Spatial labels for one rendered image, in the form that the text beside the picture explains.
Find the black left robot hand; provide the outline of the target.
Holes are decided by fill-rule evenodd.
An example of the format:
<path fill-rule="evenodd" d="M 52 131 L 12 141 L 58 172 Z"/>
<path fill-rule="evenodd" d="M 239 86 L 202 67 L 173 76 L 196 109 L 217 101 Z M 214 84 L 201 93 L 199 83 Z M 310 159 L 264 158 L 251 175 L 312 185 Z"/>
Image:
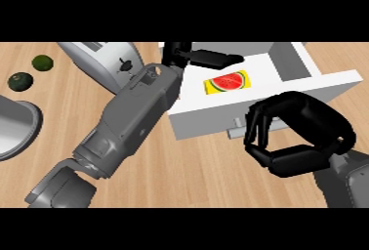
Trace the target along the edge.
<path fill-rule="evenodd" d="M 192 50 L 191 42 L 166 42 L 163 46 L 161 63 L 167 66 L 185 68 L 189 64 L 222 70 L 233 64 L 242 63 L 241 55 L 230 55 L 208 50 Z"/>

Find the white drawer front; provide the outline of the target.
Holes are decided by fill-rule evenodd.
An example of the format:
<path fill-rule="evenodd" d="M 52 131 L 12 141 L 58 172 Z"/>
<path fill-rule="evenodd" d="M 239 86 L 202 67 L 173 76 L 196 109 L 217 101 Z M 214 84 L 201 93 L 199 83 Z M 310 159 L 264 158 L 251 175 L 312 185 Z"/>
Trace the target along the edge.
<path fill-rule="evenodd" d="M 235 128 L 235 119 L 239 119 L 241 125 L 245 125 L 248 107 L 258 100 L 282 92 L 298 91 L 328 103 L 362 82 L 362 76 L 356 70 L 320 74 L 289 81 L 281 80 L 276 71 L 250 70 L 250 88 L 207 95 L 204 81 L 230 72 L 232 70 L 214 72 L 205 69 L 186 69 L 180 99 L 167 112 L 177 140 Z"/>

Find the yellow watermelon print cup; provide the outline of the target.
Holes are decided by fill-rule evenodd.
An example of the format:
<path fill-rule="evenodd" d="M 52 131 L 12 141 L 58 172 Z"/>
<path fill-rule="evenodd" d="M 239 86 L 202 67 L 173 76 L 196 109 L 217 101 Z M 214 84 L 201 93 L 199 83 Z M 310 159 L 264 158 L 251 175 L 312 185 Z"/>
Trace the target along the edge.
<path fill-rule="evenodd" d="M 251 87 L 251 80 L 245 70 L 238 70 L 223 76 L 204 81 L 205 94 L 217 94 Z"/>

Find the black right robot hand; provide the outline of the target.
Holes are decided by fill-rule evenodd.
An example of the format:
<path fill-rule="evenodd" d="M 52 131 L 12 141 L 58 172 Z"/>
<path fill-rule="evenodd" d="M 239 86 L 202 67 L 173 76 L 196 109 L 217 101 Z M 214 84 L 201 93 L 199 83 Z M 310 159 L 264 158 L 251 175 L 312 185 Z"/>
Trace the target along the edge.
<path fill-rule="evenodd" d="M 267 151 L 269 131 L 278 117 L 310 145 Z M 331 167 L 332 156 L 356 144 L 356 133 L 344 116 L 307 94 L 288 91 L 256 102 L 245 114 L 245 151 L 281 178 Z"/>

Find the small green lime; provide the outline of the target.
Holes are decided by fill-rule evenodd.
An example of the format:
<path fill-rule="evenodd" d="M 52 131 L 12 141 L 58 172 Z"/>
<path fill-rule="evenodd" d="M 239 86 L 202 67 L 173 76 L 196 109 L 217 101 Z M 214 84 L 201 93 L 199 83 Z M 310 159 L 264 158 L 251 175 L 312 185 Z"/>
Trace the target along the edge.
<path fill-rule="evenodd" d="M 31 60 L 31 65 L 36 70 L 47 71 L 53 67 L 53 59 L 47 55 L 37 55 Z"/>

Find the white open drawer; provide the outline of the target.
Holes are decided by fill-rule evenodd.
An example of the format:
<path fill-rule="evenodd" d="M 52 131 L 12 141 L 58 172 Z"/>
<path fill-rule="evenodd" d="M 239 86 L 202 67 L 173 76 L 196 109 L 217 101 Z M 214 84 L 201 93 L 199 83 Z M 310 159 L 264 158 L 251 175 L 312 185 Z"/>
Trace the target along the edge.
<path fill-rule="evenodd" d="M 186 66 L 180 89 L 180 99 L 168 114 L 177 114 L 214 106 L 241 103 L 261 97 L 264 91 L 279 87 L 284 82 L 278 72 L 278 63 L 270 49 L 276 42 L 195 42 L 192 49 L 205 49 L 226 54 L 242 55 L 245 61 L 223 70 Z M 251 79 L 251 87 L 223 94 L 205 94 L 204 81 L 244 69 Z"/>

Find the dark green avocado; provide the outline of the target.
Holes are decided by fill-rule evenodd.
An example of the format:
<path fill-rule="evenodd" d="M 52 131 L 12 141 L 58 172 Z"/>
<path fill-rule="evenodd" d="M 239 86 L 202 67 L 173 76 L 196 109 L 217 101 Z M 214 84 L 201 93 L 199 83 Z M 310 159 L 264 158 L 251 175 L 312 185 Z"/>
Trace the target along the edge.
<path fill-rule="evenodd" d="M 33 85 L 33 76 L 27 72 L 18 72 L 11 76 L 8 84 L 15 92 L 22 92 Z"/>

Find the silver toaster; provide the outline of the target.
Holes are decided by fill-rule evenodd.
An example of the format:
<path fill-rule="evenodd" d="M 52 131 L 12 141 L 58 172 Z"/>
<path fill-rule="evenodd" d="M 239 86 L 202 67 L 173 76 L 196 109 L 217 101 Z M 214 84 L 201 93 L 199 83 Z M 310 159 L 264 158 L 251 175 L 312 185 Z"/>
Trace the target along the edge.
<path fill-rule="evenodd" d="M 117 94 L 145 64 L 132 42 L 59 42 L 74 64 L 99 85 Z"/>

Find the grey round pot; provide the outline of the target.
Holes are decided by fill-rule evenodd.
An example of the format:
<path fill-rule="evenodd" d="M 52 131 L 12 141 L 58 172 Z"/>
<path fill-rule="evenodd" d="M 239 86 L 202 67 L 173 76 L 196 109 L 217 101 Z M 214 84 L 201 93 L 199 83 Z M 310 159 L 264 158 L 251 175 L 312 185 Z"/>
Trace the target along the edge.
<path fill-rule="evenodd" d="M 31 145 L 43 124 L 42 110 L 27 101 L 0 95 L 0 161 L 15 157 Z"/>

